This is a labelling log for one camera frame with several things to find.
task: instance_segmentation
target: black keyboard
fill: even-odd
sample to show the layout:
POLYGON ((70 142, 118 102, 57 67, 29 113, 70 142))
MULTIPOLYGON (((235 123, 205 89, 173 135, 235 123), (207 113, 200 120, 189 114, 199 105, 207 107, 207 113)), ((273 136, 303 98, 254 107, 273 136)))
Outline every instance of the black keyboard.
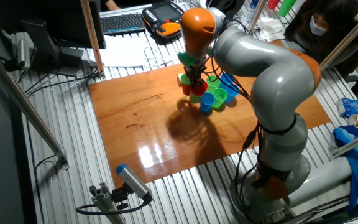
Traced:
POLYGON ((101 18, 103 33, 107 35, 138 32, 146 29, 141 14, 101 18))

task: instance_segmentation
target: metal pole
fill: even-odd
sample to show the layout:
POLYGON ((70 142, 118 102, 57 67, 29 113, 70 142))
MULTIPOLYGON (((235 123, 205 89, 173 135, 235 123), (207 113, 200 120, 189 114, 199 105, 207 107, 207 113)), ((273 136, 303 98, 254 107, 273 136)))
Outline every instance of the metal pole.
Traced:
POLYGON ((68 168, 68 161, 65 152, 62 151, 59 143, 49 131, 48 127, 42 121, 41 117, 32 106, 30 100, 19 87, 17 82, 4 69, 4 65, 0 61, 0 84, 7 91, 8 95, 14 100, 15 104, 24 113, 27 119, 31 122, 33 127, 38 131, 44 141, 48 144, 51 150, 57 155, 63 164, 63 168, 68 168))
POLYGON ((354 40, 358 35, 358 24, 346 35, 345 38, 329 53, 329 55, 321 62, 320 69, 324 71, 328 65, 354 40))
POLYGON ((357 146, 358 146, 358 138, 347 143, 346 145, 340 147, 339 149, 334 149, 332 151, 332 155, 334 156, 334 158, 338 158, 340 155, 344 154, 347 151, 354 149, 357 146))
POLYGON ((254 16, 252 16, 252 19, 251 19, 251 22, 250 22, 250 24, 251 24, 251 26, 249 27, 250 32, 252 32, 254 30, 256 22, 258 21, 260 14, 264 10, 266 2, 267 2, 267 0, 259 0, 258 5, 256 5, 254 16))

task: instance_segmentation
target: computer monitor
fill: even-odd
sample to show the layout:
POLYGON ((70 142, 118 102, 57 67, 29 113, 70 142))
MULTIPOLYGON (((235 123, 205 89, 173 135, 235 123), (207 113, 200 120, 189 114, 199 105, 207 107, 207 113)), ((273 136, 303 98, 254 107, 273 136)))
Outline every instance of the computer monitor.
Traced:
MULTIPOLYGON (((99 0, 90 0, 99 48, 106 48, 99 0)), ((0 0, 0 25, 8 33, 27 32, 37 51, 31 70, 75 75, 91 40, 80 0, 0 0)))

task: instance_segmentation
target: green cup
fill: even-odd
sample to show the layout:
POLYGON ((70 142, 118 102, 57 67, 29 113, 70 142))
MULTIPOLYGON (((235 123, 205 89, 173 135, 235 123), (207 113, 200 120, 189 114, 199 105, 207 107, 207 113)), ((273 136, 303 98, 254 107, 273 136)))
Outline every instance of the green cup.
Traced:
POLYGON ((208 84, 208 89, 206 91, 208 93, 213 93, 214 90, 221 84, 221 81, 216 77, 216 75, 210 75, 206 79, 206 83, 208 84))
POLYGON ((194 93, 190 90, 189 100, 190 100, 191 103, 199 103, 201 97, 202 97, 202 95, 201 95, 201 96, 196 95, 196 94, 194 94, 194 93))
POLYGON ((215 89, 213 95, 215 96, 215 102, 212 104, 213 108, 219 108, 227 99, 227 92, 224 89, 215 89))
POLYGON ((190 79, 185 73, 180 77, 180 81, 182 82, 182 84, 191 85, 190 79))
POLYGON ((286 16, 295 3, 296 0, 284 0, 283 4, 281 5, 280 11, 278 12, 279 15, 286 16))

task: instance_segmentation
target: wooden table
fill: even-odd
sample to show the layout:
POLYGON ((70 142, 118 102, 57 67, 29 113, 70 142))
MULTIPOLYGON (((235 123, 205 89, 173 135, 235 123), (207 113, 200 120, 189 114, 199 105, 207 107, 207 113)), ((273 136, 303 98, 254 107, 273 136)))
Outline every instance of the wooden table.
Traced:
MULTIPOLYGON (((178 87, 178 73, 182 65, 89 86, 116 186, 122 184, 119 164, 150 182, 239 152, 255 128, 251 104, 240 96, 223 111, 200 113, 178 87)), ((255 78, 238 80, 250 93, 255 78)), ((314 95, 296 111, 308 128, 330 122, 314 95)))

